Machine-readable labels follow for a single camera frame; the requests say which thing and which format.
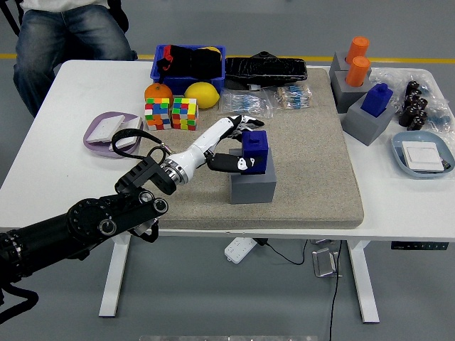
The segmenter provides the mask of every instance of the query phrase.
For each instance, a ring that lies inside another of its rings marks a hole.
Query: gray floor
[[[277,55],[331,56],[353,36],[370,39],[368,55],[454,58],[455,4],[449,1],[123,1],[128,39],[139,54],[160,43],[225,45],[228,55],[267,50]],[[15,35],[0,15],[0,53]],[[309,63],[326,65],[326,63]],[[0,184],[32,118],[12,82],[14,61],[0,60]],[[429,70],[455,100],[454,64],[373,64]],[[138,340],[141,335],[316,335],[328,339],[335,281],[314,276],[307,261],[293,266],[256,247],[240,264],[226,261],[227,238],[134,240],[114,319],[97,317],[112,243],[85,261],[62,261],[20,282],[38,291],[31,311],[0,326],[0,340]],[[270,241],[292,259],[302,242]],[[392,251],[388,242],[365,250],[381,323],[364,325],[346,245],[334,313],[334,340],[453,340],[455,275],[447,251]],[[7,308],[16,301],[6,298]]]

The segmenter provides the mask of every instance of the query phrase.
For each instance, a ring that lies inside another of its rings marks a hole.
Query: blue cube
[[[393,91],[388,88],[387,84],[376,84],[367,92],[361,109],[374,117],[378,117],[385,110],[392,94]]]
[[[269,144],[265,130],[244,131],[242,133],[242,157],[254,158],[253,167],[245,170],[242,174],[264,174],[267,167],[267,155]]]

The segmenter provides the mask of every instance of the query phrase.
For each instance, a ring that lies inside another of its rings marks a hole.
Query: blue plate
[[[403,141],[434,142],[438,148],[439,155],[447,161],[451,167],[441,173],[415,172],[409,169],[406,166],[405,156],[403,155]],[[392,138],[392,152],[400,168],[416,178],[439,178],[452,172],[455,167],[455,160],[449,150],[449,147],[447,147],[445,142],[439,136],[430,133],[429,131],[402,131],[401,133],[396,134]]]

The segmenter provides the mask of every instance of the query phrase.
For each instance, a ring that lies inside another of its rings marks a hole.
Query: orange cylinder
[[[346,62],[350,65],[353,62],[353,59],[358,55],[365,57],[368,46],[370,46],[370,41],[367,38],[355,37],[353,42],[350,44],[348,55],[346,56]]]
[[[370,61],[366,57],[358,55],[354,57],[352,64],[350,65],[348,75],[346,76],[346,84],[351,87],[359,87],[363,84],[367,75],[368,69],[370,68]]]

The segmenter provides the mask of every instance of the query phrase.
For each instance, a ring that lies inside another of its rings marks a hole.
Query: gray box
[[[339,114],[348,112],[349,107],[373,87],[367,76],[365,76],[365,80],[361,86],[351,87],[346,84],[345,79],[347,75],[348,71],[335,71],[333,81],[331,81],[336,111]]]
[[[369,146],[387,128],[395,114],[395,108],[387,105],[381,115],[374,117],[361,108],[366,96],[363,95],[350,106],[341,126],[346,133]]]
[[[230,149],[229,154],[241,156],[242,149]],[[229,174],[230,203],[255,204],[272,202],[277,185],[277,175],[272,159],[272,150],[267,154],[265,174]]]
[[[332,64],[330,65],[330,70],[328,71],[328,76],[331,82],[335,76],[335,71],[349,71],[350,65],[346,62],[346,57],[348,57],[348,51],[335,51]],[[367,76],[369,77],[370,74],[371,67],[368,69]]]

